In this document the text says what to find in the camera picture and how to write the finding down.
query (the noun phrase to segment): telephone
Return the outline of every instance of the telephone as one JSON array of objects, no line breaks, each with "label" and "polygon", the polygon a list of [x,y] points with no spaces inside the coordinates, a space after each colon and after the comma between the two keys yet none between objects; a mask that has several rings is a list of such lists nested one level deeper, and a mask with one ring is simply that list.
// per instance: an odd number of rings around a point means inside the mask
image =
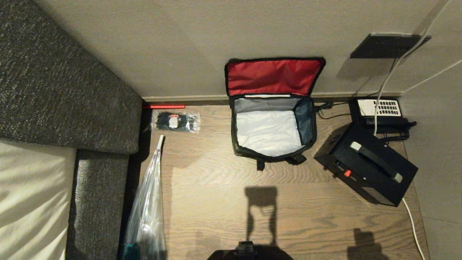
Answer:
[{"label": "telephone", "polygon": [[[374,131],[374,112],[376,98],[357,98],[349,104],[351,119],[368,131]],[[403,118],[401,109],[396,99],[381,99],[377,110],[377,133],[392,134],[400,133],[399,140],[409,138],[409,129],[415,126],[416,122],[409,122]]]}]

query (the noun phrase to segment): gray sofa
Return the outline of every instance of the gray sofa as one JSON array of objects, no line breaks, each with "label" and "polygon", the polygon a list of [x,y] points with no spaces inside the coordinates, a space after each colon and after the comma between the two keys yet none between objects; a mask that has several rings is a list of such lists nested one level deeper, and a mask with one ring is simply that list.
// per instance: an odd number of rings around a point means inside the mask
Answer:
[{"label": "gray sofa", "polygon": [[32,0],[0,0],[0,139],[77,148],[67,259],[115,259],[142,99]]}]

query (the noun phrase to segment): open bag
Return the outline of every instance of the open bag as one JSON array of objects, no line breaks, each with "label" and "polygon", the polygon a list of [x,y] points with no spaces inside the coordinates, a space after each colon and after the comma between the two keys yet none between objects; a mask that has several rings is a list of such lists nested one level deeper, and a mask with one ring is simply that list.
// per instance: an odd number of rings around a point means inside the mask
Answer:
[{"label": "open bag", "polygon": [[164,136],[161,135],[143,181],[136,191],[125,233],[124,260],[167,259],[160,176],[163,140]]},{"label": "open bag", "polygon": [[226,92],[232,110],[234,153],[265,162],[297,165],[316,142],[316,111],[310,95],[324,58],[230,60]]}]

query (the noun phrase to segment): red button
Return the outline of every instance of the red button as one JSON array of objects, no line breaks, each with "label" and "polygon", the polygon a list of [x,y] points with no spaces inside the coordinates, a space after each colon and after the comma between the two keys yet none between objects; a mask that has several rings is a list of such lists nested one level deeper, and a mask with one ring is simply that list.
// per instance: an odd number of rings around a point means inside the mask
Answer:
[{"label": "red button", "polygon": [[351,171],[350,170],[346,170],[344,173],[343,173],[343,176],[345,177],[350,177],[351,175]]}]

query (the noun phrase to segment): red rod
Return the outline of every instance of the red rod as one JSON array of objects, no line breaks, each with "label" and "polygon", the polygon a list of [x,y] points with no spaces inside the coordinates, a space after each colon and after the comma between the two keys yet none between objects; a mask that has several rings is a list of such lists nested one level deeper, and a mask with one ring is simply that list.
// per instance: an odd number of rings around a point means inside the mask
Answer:
[{"label": "red rod", "polygon": [[182,109],[185,105],[144,105],[143,108],[149,109]]}]

